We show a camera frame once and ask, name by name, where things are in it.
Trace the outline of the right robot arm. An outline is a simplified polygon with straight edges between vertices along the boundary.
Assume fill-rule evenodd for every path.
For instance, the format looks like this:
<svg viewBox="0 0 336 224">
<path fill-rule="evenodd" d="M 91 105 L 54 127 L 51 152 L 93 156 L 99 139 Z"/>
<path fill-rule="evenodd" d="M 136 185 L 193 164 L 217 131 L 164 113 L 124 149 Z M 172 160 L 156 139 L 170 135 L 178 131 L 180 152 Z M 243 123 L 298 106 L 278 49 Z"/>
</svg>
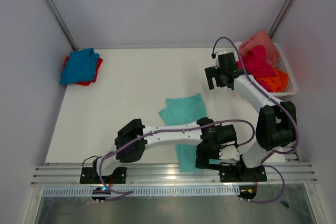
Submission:
<svg viewBox="0 0 336 224">
<path fill-rule="evenodd" d="M 216 65 L 205 69 L 209 89 L 228 87 L 244 97 L 258 112 L 255 143 L 241 154 L 235 165 L 235 174 L 248 181 L 262 170 L 263 163 L 282 147 L 293 143 L 292 150 L 299 144 L 296 107 L 292 102 L 282 102 L 269 94 L 245 66 L 238 66 L 232 52 L 212 53 Z"/>
</svg>

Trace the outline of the corner frame post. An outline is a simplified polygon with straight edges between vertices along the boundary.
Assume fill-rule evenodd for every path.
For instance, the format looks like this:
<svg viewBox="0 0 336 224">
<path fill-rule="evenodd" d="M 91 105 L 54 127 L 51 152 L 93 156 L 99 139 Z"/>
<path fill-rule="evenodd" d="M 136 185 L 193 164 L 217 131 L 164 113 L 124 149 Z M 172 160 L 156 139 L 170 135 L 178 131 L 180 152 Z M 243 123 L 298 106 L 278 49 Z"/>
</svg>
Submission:
<svg viewBox="0 0 336 224">
<path fill-rule="evenodd" d="M 281 23 L 283 22 L 284 18 L 288 14 L 290 8 L 294 4 L 295 0 L 285 0 L 283 5 L 280 8 L 280 11 L 278 12 L 278 15 L 276 16 L 269 32 L 268 36 L 273 39 L 278 28 L 280 27 Z"/>
<path fill-rule="evenodd" d="M 47 7 L 49 8 L 52 16 L 54 17 L 57 25 L 59 26 L 60 30 L 62 31 L 63 35 L 65 36 L 69 46 L 73 51 L 78 50 L 78 46 L 73 38 L 73 36 L 70 33 L 70 30 L 68 29 L 60 11 L 58 10 L 54 0 L 44 0 Z"/>
</svg>

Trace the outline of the red folded t shirt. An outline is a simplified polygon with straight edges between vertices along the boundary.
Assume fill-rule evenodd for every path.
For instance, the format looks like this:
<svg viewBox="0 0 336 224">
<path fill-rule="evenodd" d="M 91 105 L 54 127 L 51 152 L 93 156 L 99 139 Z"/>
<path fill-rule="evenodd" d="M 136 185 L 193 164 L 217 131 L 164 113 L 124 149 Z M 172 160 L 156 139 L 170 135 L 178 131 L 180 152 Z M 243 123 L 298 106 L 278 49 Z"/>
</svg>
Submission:
<svg viewBox="0 0 336 224">
<path fill-rule="evenodd" d="M 69 60 L 69 56 L 67 56 L 63 62 L 63 69 L 65 69 L 66 63 Z M 101 64 L 103 63 L 103 59 L 99 58 L 98 62 L 97 62 L 97 66 L 96 66 L 96 74 L 95 74 L 95 78 L 92 81 L 82 81 L 82 82 L 76 82 L 77 85 L 81 85 L 81 86 L 89 86 L 91 83 L 95 83 L 98 77 L 98 72 L 99 72 L 99 68 L 101 66 Z"/>
</svg>

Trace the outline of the magenta t shirt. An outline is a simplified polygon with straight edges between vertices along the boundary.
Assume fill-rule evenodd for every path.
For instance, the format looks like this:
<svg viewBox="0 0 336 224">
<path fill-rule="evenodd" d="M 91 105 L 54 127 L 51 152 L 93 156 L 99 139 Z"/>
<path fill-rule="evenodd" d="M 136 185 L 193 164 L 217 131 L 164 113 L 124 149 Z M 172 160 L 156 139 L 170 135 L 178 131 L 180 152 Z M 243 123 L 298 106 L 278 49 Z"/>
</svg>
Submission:
<svg viewBox="0 0 336 224">
<path fill-rule="evenodd" d="M 253 47 L 245 55 L 241 55 L 245 69 L 248 74 L 252 75 L 254 79 L 266 91 L 274 92 L 274 85 L 270 78 L 276 76 L 273 67 L 266 62 L 266 50 L 263 46 L 258 45 Z"/>
</svg>

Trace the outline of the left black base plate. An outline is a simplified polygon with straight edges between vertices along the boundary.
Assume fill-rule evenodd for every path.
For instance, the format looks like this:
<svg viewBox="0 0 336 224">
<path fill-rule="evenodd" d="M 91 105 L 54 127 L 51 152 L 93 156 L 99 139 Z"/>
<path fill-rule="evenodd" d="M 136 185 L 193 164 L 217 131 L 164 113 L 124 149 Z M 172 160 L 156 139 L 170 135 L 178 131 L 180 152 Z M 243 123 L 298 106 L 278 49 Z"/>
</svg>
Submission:
<svg viewBox="0 0 336 224">
<path fill-rule="evenodd" d="M 107 185 L 125 184 L 127 175 L 126 167 L 118 167 L 111 175 L 102 176 L 102 179 Z M 100 177 L 93 167 L 84 167 L 81 170 L 80 184 L 100 184 Z"/>
</svg>

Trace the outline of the teal t shirt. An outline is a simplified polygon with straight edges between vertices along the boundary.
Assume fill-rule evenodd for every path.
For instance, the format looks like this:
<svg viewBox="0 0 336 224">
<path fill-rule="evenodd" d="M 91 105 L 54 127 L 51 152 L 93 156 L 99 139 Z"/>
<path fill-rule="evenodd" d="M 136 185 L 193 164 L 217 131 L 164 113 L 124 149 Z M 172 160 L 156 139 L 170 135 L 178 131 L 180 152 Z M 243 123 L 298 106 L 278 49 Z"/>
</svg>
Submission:
<svg viewBox="0 0 336 224">
<path fill-rule="evenodd" d="M 166 126 L 189 124 L 207 116 L 200 93 L 185 98 L 167 98 L 165 103 L 166 107 L 159 115 Z M 175 150 L 179 171 L 196 171 L 196 146 L 180 144 L 175 146 Z"/>
</svg>

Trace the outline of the orange t shirt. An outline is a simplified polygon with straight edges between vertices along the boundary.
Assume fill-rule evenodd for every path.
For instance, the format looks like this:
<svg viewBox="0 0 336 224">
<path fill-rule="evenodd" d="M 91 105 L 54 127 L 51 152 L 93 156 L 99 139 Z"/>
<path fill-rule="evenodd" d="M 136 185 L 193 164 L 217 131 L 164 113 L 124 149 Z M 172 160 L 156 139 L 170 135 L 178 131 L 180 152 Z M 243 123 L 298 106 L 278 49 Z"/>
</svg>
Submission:
<svg viewBox="0 0 336 224">
<path fill-rule="evenodd" d="M 275 76 L 259 77 L 256 81 L 268 92 L 283 92 L 288 84 L 287 73 L 274 69 Z"/>
</svg>

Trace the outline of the right corner frame post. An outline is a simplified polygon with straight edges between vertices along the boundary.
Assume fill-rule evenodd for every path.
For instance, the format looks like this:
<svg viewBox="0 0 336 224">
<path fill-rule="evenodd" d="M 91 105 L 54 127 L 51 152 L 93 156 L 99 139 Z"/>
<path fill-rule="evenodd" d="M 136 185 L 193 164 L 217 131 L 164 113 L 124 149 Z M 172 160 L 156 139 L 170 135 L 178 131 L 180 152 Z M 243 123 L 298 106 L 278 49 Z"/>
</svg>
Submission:
<svg viewBox="0 0 336 224">
<path fill-rule="evenodd" d="M 280 11 L 278 12 L 278 15 L 276 16 L 269 32 L 268 36 L 273 39 L 278 28 L 280 27 L 281 23 L 283 22 L 284 18 L 288 14 L 290 8 L 294 4 L 295 0 L 285 0 L 283 5 L 280 8 Z"/>
</svg>

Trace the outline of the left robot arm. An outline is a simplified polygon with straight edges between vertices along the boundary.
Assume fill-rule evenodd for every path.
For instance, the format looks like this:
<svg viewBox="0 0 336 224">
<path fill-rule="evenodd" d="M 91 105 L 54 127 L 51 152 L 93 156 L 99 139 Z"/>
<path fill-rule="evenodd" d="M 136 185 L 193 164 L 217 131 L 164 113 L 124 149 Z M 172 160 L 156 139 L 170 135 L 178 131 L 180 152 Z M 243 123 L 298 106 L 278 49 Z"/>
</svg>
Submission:
<svg viewBox="0 0 336 224">
<path fill-rule="evenodd" d="M 98 157 L 92 164 L 91 176 L 99 183 L 106 182 L 122 163 L 134 163 L 146 150 L 168 145 L 196 147 L 196 157 L 201 160 L 218 160 L 235 164 L 240 159 L 237 134 L 232 124 L 215 124 L 205 117 L 184 125 L 148 126 L 134 119 L 118 131 L 110 155 Z"/>
</svg>

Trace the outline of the blue folded t shirt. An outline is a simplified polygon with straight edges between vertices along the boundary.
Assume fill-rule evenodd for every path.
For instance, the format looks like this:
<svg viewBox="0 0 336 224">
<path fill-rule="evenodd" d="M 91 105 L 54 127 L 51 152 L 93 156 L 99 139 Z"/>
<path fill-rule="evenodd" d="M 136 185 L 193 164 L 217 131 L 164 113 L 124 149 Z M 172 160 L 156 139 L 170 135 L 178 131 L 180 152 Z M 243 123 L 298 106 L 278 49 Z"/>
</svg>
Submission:
<svg viewBox="0 0 336 224">
<path fill-rule="evenodd" d="M 61 72 L 60 84 L 76 84 L 94 79 L 97 62 L 101 57 L 93 48 L 73 51 L 69 57 L 65 69 Z"/>
</svg>

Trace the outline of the left corner frame post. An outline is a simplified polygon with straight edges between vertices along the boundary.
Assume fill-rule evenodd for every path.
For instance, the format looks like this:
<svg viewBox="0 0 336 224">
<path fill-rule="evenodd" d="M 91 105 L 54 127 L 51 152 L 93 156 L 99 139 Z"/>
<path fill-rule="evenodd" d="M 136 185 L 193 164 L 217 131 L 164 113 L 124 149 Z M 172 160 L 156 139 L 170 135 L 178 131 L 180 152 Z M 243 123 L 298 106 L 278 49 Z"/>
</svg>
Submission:
<svg viewBox="0 0 336 224">
<path fill-rule="evenodd" d="M 54 0 L 44 0 L 47 7 L 49 8 L 52 16 L 54 17 L 57 25 L 59 26 L 60 30 L 62 31 L 63 35 L 65 36 L 69 46 L 73 51 L 78 50 L 78 46 L 73 38 L 73 36 L 70 33 L 70 30 L 68 29 L 60 11 L 58 10 Z"/>
</svg>

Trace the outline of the right black controller board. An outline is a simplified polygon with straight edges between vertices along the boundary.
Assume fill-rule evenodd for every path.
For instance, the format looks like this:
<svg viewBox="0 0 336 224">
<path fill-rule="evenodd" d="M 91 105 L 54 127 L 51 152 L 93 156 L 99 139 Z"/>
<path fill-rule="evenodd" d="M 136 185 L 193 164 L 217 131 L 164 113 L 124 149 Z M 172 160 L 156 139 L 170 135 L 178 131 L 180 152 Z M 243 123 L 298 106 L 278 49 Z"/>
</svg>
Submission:
<svg viewBox="0 0 336 224">
<path fill-rule="evenodd" d="M 243 200 L 252 200 L 257 194 L 257 188 L 255 186 L 239 186 L 238 197 Z"/>
</svg>

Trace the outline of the black controller board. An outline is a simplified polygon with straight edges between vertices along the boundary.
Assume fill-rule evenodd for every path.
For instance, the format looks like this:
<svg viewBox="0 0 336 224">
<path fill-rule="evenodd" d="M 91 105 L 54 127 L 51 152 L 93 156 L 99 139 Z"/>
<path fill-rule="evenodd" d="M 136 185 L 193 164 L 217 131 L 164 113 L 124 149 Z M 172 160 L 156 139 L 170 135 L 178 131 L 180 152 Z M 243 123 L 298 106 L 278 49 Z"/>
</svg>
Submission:
<svg viewBox="0 0 336 224">
<path fill-rule="evenodd" d="M 239 186 L 238 197 L 243 200 L 252 200 L 257 194 L 257 188 L 255 186 Z"/>
<path fill-rule="evenodd" d="M 111 192 L 107 190 L 105 187 L 97 187 L 93 189 L 91 193 L 91 198 L 94 201 L 106 200 L 110 196 L 111 196 Z"/>
</svg>

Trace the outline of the left black controller board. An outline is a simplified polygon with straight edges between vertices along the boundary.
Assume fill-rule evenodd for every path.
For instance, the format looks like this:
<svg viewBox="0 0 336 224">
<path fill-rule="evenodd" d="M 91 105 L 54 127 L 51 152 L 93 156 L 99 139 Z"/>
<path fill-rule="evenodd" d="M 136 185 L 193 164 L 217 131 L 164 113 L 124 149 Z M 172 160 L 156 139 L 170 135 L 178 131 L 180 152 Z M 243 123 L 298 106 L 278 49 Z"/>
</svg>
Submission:
<svg viewBox="0 0 336 224">
<path fill-rule="evenodd" d="M 93 189 L 91 193 L 91 198 L 94 201 L 106 200 L 110 196 L 111 196 L 111 192 L 107 190 L 105 187 L 97 187 Z"/>
</svg>

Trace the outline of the aluminium front rail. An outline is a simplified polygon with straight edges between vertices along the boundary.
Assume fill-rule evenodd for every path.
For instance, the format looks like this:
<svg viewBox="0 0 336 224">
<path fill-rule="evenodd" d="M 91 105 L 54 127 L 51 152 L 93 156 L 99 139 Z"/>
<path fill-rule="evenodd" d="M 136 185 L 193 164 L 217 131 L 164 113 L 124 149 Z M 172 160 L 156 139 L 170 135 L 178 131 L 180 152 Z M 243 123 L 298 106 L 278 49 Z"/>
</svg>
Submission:
<svg viewBox="0 0 336 224">
<path fill-rule="evenodd" d="M 128 164 L 126 173 L 120 177 L 125 185 L 135 186 L 182 186 L 219 185 L 224 175 L 217 170 L 197 170 L 180 173 L 177 164 Z M 281 177 L 286 184 L 317 183 L 318 179 L 310 163 L 271 163 L 265 165 L 267 180 L 259 184 L 280 184 Z M 82 166 L 50 165 L 35 169 L 32 186 L 79 186 L 90 176 L 82 172 Z"/>
</svg>

